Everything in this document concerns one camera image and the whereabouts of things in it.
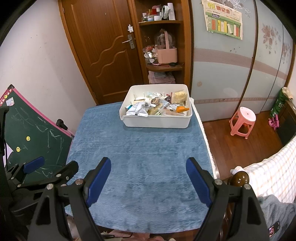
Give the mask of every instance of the orange package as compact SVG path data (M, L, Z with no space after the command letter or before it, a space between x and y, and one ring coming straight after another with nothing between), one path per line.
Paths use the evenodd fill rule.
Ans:
M187 110L189 110L189 108L186 108L184 106L178 106L177 109L176 109L176 112L180 113L180 112L184 112L184 111L187 111Z

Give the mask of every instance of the checkered blanket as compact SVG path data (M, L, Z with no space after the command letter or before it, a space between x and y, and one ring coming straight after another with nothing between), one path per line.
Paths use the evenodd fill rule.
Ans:
M296 196L296 137L278 153L245 167L244 171L249 174L256 196L273 194L280 202L293 203Z

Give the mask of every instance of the chalkboard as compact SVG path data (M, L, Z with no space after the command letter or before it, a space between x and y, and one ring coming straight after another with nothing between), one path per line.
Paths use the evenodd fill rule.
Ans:
M25 182L52 177L66 164L71 135L40 113L10 85L0 99L0 106L12 102L5 122L5 140L13 150L8 168L43 156L45 165L27 175Z

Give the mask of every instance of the white wall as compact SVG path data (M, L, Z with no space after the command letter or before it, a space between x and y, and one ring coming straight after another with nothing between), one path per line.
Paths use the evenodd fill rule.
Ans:
M0 47L0 95L13 84L53 122L73 132L95 102L62 25L57 0L37 0L14 24Z
M293 95L293 104L296 105L296 64L294 64L288 88Z

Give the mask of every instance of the corner shelf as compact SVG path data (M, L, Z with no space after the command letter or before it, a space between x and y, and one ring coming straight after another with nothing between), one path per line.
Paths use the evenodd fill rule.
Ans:
M174 23L181 24L183 21L181 20L159 20L159 21L149 21L149 22L140 22L140 26L151 25L151 24L161 24L161 23Z
M182 70L182 66L177 64L176 66L161 66L161 65L153 65L153 64L146 64L146 68L153 72L167 72L167 71L177 71Z

